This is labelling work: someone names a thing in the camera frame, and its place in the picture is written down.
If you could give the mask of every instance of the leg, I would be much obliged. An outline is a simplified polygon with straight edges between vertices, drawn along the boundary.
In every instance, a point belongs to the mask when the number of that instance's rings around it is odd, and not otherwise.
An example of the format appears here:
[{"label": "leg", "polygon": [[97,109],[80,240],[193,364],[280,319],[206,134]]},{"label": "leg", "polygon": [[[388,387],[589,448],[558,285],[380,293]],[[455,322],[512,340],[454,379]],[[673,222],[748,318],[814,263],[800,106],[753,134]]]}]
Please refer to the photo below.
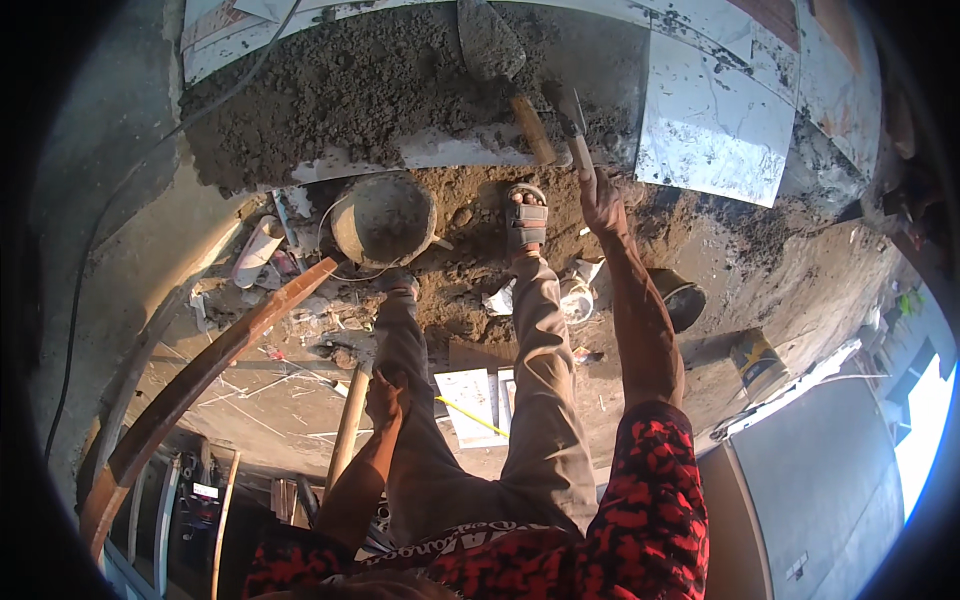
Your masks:
[{"label": "leg", "polygon": [[512,267],[520,350],[516,413],[500,481],[539,507],[548,517],[544,524],[584,532],[597,510],[593,466],[573,404],[576,381],[560,284],[538,247],[525,247]]},{"label": "leg", "polygon": [[410,411],[396,441],[387,478],[390,533],[397,544],[416,543],[448,527],[487,520],[496,506],[492,482],[465,473],[433,418],[433,390],[427,382],[426,342],[414,319],[413,291],[396,288],[380,305],[374,366],[387,376],[403,369],[410,382]]}]

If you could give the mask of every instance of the man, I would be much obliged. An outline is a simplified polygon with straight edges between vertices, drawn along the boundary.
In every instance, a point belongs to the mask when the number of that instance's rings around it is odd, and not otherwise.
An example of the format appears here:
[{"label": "man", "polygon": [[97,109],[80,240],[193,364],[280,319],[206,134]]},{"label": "man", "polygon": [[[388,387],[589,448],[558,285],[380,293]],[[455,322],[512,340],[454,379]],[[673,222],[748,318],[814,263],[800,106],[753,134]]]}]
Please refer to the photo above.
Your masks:
[{"label": "man", "polygon": [[[640,264],[619,194],[597,169],[581,180],[581,205],[612,275],[624,392],[598,508],[573,407],[560,287],[540,257],[546,205],[523,183],[504,202],[519,356],[500,479],[464,473],[437,429],[414,319],[419,286],[397,277],[376,322],[367,394],[373,435],[324,498],[312,532],[287,528],[264,540],[249,596],[297,589],[331,598],[703,597],[707,513],[666,308]],[[355,562],[384,485],[399,549]]]}]

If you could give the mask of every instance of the wire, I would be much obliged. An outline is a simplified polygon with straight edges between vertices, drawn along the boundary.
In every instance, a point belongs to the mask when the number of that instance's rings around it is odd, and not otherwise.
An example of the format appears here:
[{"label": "wire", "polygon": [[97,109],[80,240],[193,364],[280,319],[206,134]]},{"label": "wire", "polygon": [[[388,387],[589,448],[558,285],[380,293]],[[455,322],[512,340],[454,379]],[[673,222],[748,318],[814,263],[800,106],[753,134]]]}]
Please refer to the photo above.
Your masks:
[{"label": "wire", "polygon": [[260,67],[263,66],[264,61],[266,61],[270,51],[273,50],[276,42],[280,39],[280,35],[283,33],[283,30],[286,29],[287,25],[290,24],[290,19],[293,18],[294,12],[296,12],[297,7],[300,6],[300,2],[302,2],[302,0],[296,0],[294,2],[294,5],[290,8],[287,16],[283,19],[283,22],[280,23],[280,27],[276,30],[276,33],[270,39],[270,42],[267,43],[266,48],[264,48],[263,53],[253,64],[251,70],[248,71],[248,73],[244,75],[240,81],[236,83],[236,85],[230,88],[227,93],[214,100],[213,103],[207,105],[199,112],[190,115],[186,120],[181,121],[180,124],[174,127],[172,131],[161,137],[156,144],[147,150],[143,157],[140,158],[133,165],[133,167],[127,171],[127,174],[120,180],[120,182],[116,184],[116,186],[113,188],[113,191],[107,197],[107,201],[104,202],[103,207],[97,214],[97,218],[94,220],[93,226],[90,228],[90,235],[86,240],[86,244],[84,245],[84,251],[81,252],[80,265],[77,268],[77,283],[73,289],[73,305],[70,308],[70,331],[68,333],[69,337],[67,338],[66,344],[66,358],[63,366],[63,388],[60,390],[60,403],[57,405],[57,412],[54,413],[53,422],[50,424],[50,433],[47,434],[47,445],[43,450],[43,461],[45,463],[50,462],[50,450],[53,448],[54,437],[57,435],[57,428],[60,426],[60,418],[63,416],[63,406],[66,404],[66,393],[70,387],[70,368],[73,365],[73,344],[77,333],[77,313],[78,309],[80,308],[80,290],[84,284],[84,270],[86,268],[86,261],[89,258],[90,251],[93,249],[93,242],[96,239],[97,229],[100,228],[100,223],[104,220],[104,216],[107,214],[107,209],[110,208],[110,205],[113,204],[114,200],[116,200],[117,194],[120,192],[120,188],[127,183],[134,173],[139,171],[143,165],[147,164],[147,159],[154,152],[154,150],[163,144],[163,142],[193,126],[197,121],[207,116],[211,111],[232,98],[238,91],[250,83],[250,81],[253,79],[253,76],[256,75],[257,71],[260,70]]},{"label": "wire", "polygon": [[[324,228],[324,221],[326,221],[326,216],[327,216],[328,214],[330,214],[330,211],[333,210],[333,207],[334,207],[334,206],[336,206],[337,204],[343,202],[343,201],[346,200],[346,199],[347,199],[347,197],[344,196],[344,197],[341,198],[340,200],[338,200],[338,201],[334,202],[333,204],[331,204],[330,207],[329,207],[329,208],[326,210],[326,212],[324,213],[324,216],[320,218],[320,224],[317,225],[317,239],[322,239],[322,238],[324,237],[324,236],[323,236],[323,228]],[[370,281],[371,279],[376,279],[376,278],[378,278],[379,276],[383,275],[383,274],[386,273],[389,269],[393,269],[393,268],[396,266],[397,262],[399,262],[399,260],[400,260],[399,258],[395,258],[395,259],[394,259],[394,262],[390,263],[389,265],[387,265],[387,266],[384,267],[383,269],[380,269],[380,271],[378,271],[375,275],[371,275],[371,276],[369,276],[369,277],[358,277],[358,278],[356,278],[356,279],[347,279],[346,277],[336,276],[336,275],[334,275],[334,274],[332,274],[332,273],[330,274],[330,276],[333,277],[334,279],[339,280],[339,281]]]}]

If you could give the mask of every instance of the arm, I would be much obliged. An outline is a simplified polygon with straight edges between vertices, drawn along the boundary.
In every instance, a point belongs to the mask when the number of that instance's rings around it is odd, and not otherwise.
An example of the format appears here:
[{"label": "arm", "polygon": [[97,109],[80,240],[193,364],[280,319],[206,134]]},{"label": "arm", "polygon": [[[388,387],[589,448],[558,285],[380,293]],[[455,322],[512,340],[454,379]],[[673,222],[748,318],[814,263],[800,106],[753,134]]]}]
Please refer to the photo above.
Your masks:
[{"label": "arm", "polygon": [[666,306],[627,230],[620,194],[600,169],[580,181],[584,220],[600,238],[613,285],[613,330],[623,370],[624,414],[641,402],[659,400],[680,408],[684,361]]},{"label": "arm", "polygon": [[406,373],[397,372],[396,379],[398,385],[394,386],[379,370],[373,372],[367,392],[373,435],[324,496],[313,527],[314,531],[342,542],[351,555],[367,537],[370,519],[390,473],[396,436],[403,421],[399,396],[407,387]]}]

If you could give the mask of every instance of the bucket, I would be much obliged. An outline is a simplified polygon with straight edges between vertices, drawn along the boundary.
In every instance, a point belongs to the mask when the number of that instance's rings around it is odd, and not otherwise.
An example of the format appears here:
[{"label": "bucket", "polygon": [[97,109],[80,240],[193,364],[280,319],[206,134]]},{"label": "bucket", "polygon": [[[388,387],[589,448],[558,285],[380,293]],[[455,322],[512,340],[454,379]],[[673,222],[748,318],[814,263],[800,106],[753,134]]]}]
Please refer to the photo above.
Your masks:
[{"label": "bucket", "polygon": [[707,292],[702,287],[677,275],[673,269],[647,269],[673,324],[673,332],[686,331],[704,312]]},{"label": "bucket", "polygon": [[406,172],[363,176],[337,198],[330,227],[341,252],[369,269],[402,267],[430,245],[437,204]]},{"label": "bucket", "polygon": [[758,328],[743,332],[743,338],[731,348],[730,358],[752,405],[769,399],[790,379],[786,365]]}]

